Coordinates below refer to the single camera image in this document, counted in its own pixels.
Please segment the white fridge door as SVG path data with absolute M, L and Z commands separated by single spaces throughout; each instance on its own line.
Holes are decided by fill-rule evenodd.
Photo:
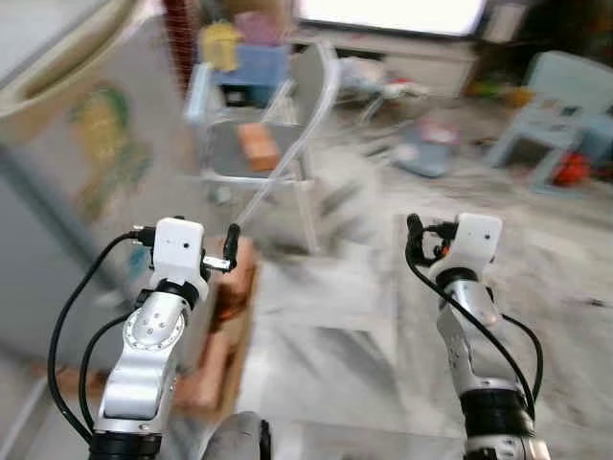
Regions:
M 125 93 L 131 134 L 149 150 L 150 167 L 134 194 L 119 193 L 89 222 L 75 205 L 88 166 L 69 113 L 104 83 Z M 184 110 L 162 18 L 146 13 L 95 65 L 0 117 L 0 351 L 43 360 L 80 277 L 132 227 L 196 220 L 206 248 L 219 249 L 226 219 L 207 200 Z

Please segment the light blue children's chair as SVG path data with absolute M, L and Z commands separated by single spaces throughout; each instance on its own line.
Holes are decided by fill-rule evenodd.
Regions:
M 527 88 L 533 95 L 512 115 L 485 162 L 502 167 L 521 141 L 534 142 L 548 152 L 531 174 L 533 187 L 548 190 L 555 187 L 565 159 L 579 147 L 583 129 L 610 109 L 613 71 L 591 58 L 548 50 L 533 58 Z

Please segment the colourful baby bouncer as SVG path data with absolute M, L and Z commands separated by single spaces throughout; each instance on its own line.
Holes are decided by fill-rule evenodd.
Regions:
M 337 105 L 356 109 L 358 128 L 403 128 L 433 109 L 433 91 L 376 58 L 340 58 Z

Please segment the green yellow cartoon sticker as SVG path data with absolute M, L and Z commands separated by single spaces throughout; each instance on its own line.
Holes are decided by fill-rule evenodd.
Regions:
M 75 205 L 89 222 L 100 219 L 111 198 L 131 196 L 148 174 L 150 153 L 131 134 L 130 108 L 122 89 L 104 83 L 70 110 L 76 141 L 88 166 Z

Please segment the white box speaker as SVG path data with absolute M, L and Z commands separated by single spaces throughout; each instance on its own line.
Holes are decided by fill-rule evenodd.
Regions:
M 511 42 L 529 8 L 522 0 L 488 0 L 479 38 L 495 44 Z

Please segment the white baby high chair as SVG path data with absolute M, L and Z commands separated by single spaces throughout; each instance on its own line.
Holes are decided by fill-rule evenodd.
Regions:
M 184 117 L 192 129 L 200 179 L 209 185 L 211 198 L 219 201 L 220 193 L 231 188 L 254 192 L 233 221 L 245 226 L 273 190 L 292 189 L 306 253 L 316 253 L 321 248 L 321 210 L 312 197 L 309 153 L 340 91 L 340 58 L 328 40 L 319 39 L 290 57 L 287 65 L 287 79 L 276 87 L 259 119 L 244 120 L 234 118 L 224 104 L 214 66 L 198 62 Z M 246 154 L 241 131 L 248 126 L 267 132 L 271 168 Z

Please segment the blue floor cushion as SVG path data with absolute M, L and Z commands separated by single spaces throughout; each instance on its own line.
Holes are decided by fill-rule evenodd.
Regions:
M 455 146 L 447 142 L 425 140 L 416 132 L 404 132 L 390 149 L 391 163 L 400 170 L 423 178 L 442 178 L 450 172 Z

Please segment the orange box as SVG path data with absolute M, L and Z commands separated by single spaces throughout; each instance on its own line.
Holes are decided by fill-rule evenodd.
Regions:
M 251 171 L 270 173 L 279 165 L 279 145 L 266 124 L 240 124 L 237 136 L 242 156 Z

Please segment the flat screen television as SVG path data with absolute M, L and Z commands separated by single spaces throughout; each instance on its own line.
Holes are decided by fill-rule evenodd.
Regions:
M 445 36 L 472 35 L 487 3 L 488 0 L 295 0 L 299 18 L 307 22 Z

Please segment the pink toy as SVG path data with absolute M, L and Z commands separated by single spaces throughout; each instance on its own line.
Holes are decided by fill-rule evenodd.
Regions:
M 270 14 L 259 11 L 236 13 L 234 26 L 242 35 L 241 43 L 259 47 L 277 47 L 282 43 L 282 30 Z

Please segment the grey left robot leg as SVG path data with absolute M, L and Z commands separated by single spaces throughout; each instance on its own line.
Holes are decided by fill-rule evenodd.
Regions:
M 273 460 L 270 422 L 253 411 L 233 413 L 211 434 L 200 460 Z

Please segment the white television console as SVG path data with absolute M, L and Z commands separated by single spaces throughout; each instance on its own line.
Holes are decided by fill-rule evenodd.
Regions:
M 338 56 L 358 54 L 376 58 L 395 73 L 425 84 L 443 98 L 464 95 L 465 85 L 478 60 L 477 42 L 471 39 L 369 34 L 301 26 L 289 34 L 287 40 L 294 44 L 325 40 L 333 45 Z

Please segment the blue toy bin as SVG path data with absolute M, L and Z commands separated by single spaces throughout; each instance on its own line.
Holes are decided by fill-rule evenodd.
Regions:
M 215 80 L 229 106 L 266 108 L 287 79 L 289 45 L 238 44 L 236 70 L 215 70 Z

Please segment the orange ball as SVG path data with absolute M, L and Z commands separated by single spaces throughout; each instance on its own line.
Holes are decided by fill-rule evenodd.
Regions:
M 582 153 L 571 152 L 561 159 L 549 184 L 555 187 L 575 187 L 591 176 L 590 162 Z

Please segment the red brick stack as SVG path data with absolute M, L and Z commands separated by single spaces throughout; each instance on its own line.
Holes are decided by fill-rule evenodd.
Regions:
M 241 237 L 236 270 L 222 273 L 196 371 L 181 377 L 174 407 L 190 416 L 218 421 L 234 412 L 251 336 L 251 299 L 257 289 L 259 251 Z

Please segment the yellow toy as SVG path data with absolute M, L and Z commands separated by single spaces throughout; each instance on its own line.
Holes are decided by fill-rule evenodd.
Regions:
M 216 21 L 203 26 L 198 34 L 198 52 L 201 60 L 223 73 L 239 69 L 238 44 L 242 33 L 231 22 Z

